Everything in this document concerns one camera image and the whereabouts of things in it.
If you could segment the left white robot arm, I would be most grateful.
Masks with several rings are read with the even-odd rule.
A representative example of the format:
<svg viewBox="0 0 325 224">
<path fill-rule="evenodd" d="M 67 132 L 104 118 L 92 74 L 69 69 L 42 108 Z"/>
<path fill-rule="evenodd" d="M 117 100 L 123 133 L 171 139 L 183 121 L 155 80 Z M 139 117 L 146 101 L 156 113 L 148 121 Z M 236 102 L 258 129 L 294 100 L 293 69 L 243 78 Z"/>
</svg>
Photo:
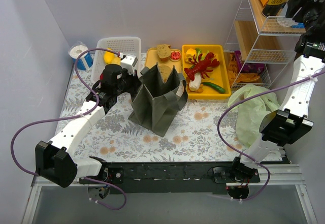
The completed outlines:
<svg viewBox="0 0 325 224">
<path fill-rule="evenodd" d="M 127 92 L 134 97 L 140 85 L 137 70 L 132 65 L 122 62 L 105 66 L 77 117 L 48 142 L 37 144 L 36 173 L 61 187 L 68 187 L 76 178 L 103 172 L 103 160 L 95 157 L 73 160 L 72 156 L 92 127 L 116 104 L 118 96 Z"/>
</svg>

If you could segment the olive green canvas bag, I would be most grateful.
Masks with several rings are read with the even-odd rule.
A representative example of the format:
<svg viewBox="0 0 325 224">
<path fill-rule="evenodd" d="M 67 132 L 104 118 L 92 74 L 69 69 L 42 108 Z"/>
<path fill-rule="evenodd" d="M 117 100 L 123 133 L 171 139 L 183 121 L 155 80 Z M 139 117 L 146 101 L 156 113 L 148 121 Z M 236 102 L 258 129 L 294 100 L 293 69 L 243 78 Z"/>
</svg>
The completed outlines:
<svg viewBox="0 0 325 224">
<path fill-rule="evenodd" d="M 185 78 L 172 68 L 167 79 L 163 79 L 159 66 L 154 65 L 141 71 L 140 82 L 128 119 L 163 137 L 187 102 Z"/>
</svg>

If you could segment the purple candy bag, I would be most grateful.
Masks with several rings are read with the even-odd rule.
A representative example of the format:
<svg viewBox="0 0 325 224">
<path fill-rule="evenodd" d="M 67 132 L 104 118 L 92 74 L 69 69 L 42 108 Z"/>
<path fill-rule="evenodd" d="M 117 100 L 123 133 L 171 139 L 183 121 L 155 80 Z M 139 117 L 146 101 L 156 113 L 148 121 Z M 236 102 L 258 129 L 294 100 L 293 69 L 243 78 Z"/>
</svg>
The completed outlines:
<svg viewBox="0 0 325 224">
<path fill-rule="evenodd" d="M 256 74 L 261 74 L 266 66 L 263 63 L 249 63 L 245 62 L 242 59 L 241 52 L 240 51 L 235 51 L 235 61 L 238 67 L 238 71 L 241 71 L 242 73 L 256 73 Z"/>
</svg>

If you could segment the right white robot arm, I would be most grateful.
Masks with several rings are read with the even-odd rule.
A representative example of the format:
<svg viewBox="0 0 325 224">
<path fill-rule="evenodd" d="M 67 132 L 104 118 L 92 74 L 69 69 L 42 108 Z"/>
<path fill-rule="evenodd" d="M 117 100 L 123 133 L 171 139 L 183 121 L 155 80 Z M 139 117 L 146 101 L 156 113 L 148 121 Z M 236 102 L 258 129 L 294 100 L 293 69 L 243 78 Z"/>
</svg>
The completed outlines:
<svg viewBox="0 0 325 224">
<path fill-rule="evenodd" d="M 257 175 L 258 164 L 270 151 L 293 144 L 313 127 L 308 108 L 316 75 L 324 68 L 324 0 L 289 0 L 286 17 L 305 28 L 295 46 L 291 86 L 280 108 L 263 118 L 261 135 L 233 160 L 230 173 L 237 180 Z"/>
</svg>

